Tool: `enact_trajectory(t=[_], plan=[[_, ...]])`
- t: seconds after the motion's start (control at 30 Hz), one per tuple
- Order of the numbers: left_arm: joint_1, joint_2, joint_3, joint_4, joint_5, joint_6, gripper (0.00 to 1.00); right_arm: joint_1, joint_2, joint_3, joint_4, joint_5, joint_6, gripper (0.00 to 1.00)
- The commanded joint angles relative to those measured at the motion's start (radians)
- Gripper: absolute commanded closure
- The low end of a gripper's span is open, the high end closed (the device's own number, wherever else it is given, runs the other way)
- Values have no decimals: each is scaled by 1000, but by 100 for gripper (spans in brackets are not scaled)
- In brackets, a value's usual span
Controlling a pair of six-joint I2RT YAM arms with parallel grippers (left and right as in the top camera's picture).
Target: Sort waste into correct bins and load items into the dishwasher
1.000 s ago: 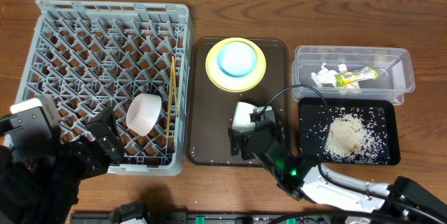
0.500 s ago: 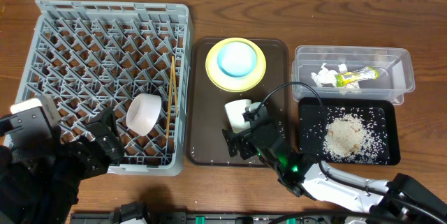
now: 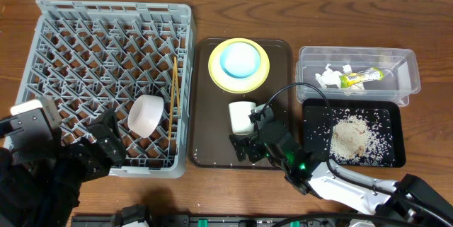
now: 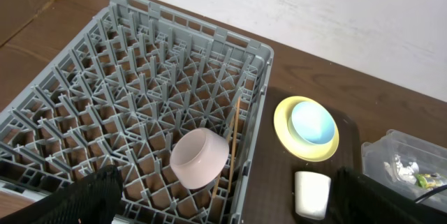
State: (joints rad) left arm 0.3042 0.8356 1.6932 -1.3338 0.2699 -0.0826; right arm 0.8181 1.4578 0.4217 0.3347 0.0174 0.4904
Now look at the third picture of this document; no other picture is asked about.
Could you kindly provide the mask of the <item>white bowl with food residue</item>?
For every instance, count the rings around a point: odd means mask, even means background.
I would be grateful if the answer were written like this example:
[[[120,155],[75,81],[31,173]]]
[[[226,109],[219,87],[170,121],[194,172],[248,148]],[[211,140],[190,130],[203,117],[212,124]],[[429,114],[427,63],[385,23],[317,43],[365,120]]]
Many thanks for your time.
[[[258,113],[263,107],[264,104],[256,105],[254,102],[249,101],[229,103],[229,116],[233,134],[239,136],[248,135],[254,131],[256,125],[260,128],[260,121],[257,121],[257,123],[252,122],[249,116],[252,113]]]

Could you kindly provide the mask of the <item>white cup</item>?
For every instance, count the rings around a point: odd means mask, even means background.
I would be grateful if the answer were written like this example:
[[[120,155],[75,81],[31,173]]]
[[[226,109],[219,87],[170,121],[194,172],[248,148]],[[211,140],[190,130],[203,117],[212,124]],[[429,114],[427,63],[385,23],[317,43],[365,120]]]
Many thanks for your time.
[[[142,138],[157,128],[164,111],[164,99],[154,95],[141,95],[132,105],[127,118],[129,129]]]

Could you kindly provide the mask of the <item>white tissue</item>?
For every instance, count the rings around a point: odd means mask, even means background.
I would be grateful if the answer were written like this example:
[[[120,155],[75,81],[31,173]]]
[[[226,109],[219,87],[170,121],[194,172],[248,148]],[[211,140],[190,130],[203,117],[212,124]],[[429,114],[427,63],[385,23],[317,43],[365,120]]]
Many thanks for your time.
[[[342,89],[340,76],[349,75],[352,73],[352,68],[349,64],[343,66],[343,72],[334,71],[330,68],[331,64],[327,64],[325,71],[322,74],[315,74],[315,79],[319,83],[320,87],[327,88],[333,86],[334,88]],[[344,90],[357,91],[358,93],[364,93],[365,87],[363,83],[356,83],[350,87],[344,88]]]

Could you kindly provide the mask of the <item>wooden chopstick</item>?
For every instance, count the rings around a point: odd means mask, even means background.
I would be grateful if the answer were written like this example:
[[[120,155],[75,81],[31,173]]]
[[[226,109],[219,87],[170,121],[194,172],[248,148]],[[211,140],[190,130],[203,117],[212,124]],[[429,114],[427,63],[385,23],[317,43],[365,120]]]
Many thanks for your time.
[[[173,78],[171,84],[171,104],[170,104],[170,113],[169,113],[169,123],[168,123],[168,141],[171,141],[172,135],[172,126],[173,126],[173,109],[174,109],[174,102],[175,102],[175,89],[176,89],[176,79],[178,75],[177,69],[177,58],[176,56],[173,59]]]
[[[175,56],[173,60],[173,76],[175,83],[175,92],[176,92],[176,106],[178,111],[178,116],[180,117],[180,88],[179,88],[179,77],[178,77],[178,58]]]

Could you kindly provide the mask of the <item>green yellow snack wrapper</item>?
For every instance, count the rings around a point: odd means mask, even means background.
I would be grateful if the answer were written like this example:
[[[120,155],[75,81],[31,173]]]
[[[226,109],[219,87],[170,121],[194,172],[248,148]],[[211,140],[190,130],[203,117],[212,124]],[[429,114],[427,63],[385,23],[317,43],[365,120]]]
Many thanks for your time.
[[[340,87],[349,88],[357,83],[364,83],[369,81],[380,81],[384,78],[383,71],[377,67],[371,67],[367,70],[339,76]]]

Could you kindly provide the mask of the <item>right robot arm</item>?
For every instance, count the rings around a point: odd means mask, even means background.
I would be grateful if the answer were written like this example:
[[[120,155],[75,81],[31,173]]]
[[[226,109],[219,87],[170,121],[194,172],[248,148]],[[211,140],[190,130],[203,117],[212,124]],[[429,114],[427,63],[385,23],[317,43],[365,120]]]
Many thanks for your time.
[[[340,202],[373,224],[452,225],[452,205],[417,176],[376,179],[348,170],[323,153],[309,152],[266,105],[232,103],[229,114],[233,131],[229,140],[238,160],[269,160],[301,194]]]

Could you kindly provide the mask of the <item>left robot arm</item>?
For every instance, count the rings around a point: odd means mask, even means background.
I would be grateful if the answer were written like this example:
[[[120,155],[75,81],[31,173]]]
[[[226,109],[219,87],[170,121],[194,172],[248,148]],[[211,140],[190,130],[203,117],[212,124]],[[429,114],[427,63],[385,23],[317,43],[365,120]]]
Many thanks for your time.
[[[115,111],[108,109],[88,126],[94,141],[82,137],[63,145],[43,109],[1,120],[1,225],[65,226],[79,205],[83,183],[105,177],[125,161]]]

